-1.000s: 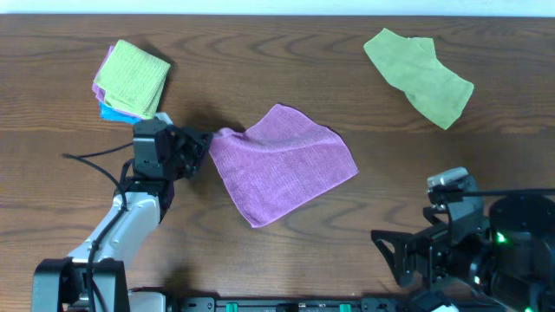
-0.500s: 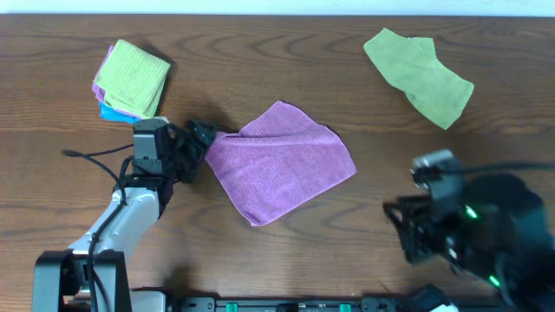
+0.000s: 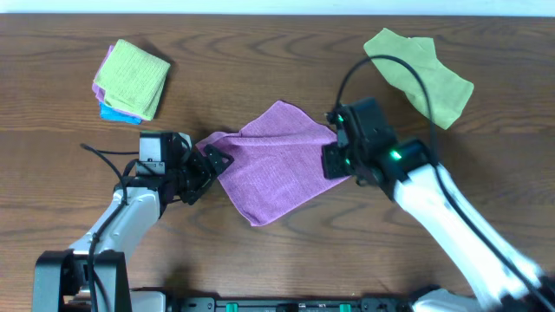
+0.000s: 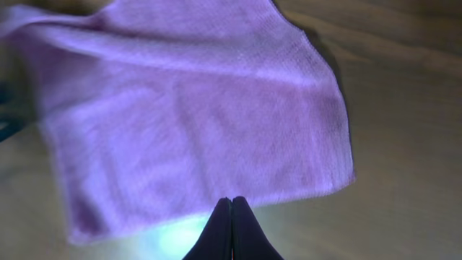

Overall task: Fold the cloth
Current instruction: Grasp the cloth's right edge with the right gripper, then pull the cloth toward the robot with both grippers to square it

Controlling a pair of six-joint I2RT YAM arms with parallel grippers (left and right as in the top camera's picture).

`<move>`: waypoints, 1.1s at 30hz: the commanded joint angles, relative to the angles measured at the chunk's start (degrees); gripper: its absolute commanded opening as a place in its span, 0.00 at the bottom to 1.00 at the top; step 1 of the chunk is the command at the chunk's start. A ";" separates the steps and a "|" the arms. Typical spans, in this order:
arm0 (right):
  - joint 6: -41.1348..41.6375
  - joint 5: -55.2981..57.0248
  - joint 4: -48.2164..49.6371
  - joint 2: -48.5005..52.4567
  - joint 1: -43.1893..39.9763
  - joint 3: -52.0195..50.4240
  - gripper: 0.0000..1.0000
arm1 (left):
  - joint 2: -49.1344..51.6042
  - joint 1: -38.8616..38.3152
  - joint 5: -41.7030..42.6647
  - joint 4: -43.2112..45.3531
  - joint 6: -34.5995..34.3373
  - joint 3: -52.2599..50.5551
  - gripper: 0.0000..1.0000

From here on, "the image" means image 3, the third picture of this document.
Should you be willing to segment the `purple microfiber cloth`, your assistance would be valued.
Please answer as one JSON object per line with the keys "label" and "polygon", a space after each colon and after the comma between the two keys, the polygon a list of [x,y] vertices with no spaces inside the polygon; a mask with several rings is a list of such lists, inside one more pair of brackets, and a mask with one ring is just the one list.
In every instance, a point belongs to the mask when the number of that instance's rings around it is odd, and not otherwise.
{"label": "purple microfiber cloth", "polygon": [[322,147],[335,140],[300,108],[276,101],[238,132],[212,133],[196,147],[234,158],[220,184],[252,226],[264,226],[346,180],[323,174]]}

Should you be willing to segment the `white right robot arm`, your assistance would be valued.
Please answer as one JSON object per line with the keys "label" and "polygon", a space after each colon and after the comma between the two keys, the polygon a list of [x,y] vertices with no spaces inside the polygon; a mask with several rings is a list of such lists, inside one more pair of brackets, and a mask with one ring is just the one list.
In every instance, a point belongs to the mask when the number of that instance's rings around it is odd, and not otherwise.
{"label": "white right robot arm", "polygon": [[473,208],[420,140],[370,146],[340,140],[323,147],[326,178],[355,176],[376,185],[417,220],[457,266],[473,296],[433,287],[411,311],[552,311],[554,281],[512,247]]}

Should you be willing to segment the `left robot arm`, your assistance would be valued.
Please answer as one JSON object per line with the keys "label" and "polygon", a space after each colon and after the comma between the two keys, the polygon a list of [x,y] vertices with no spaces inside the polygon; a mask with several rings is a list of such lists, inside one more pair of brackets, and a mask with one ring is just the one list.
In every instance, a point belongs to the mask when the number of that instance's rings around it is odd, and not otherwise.
{"label": "left robot arm", "polygon": [[169,311],[161,290],[133,290],[127,261],[168,205],[193,205],[234,159],[212,145],[202,152],[182,137],[140,140],[110,205],[66,250],[47,250],[35,265],[35,311]]}

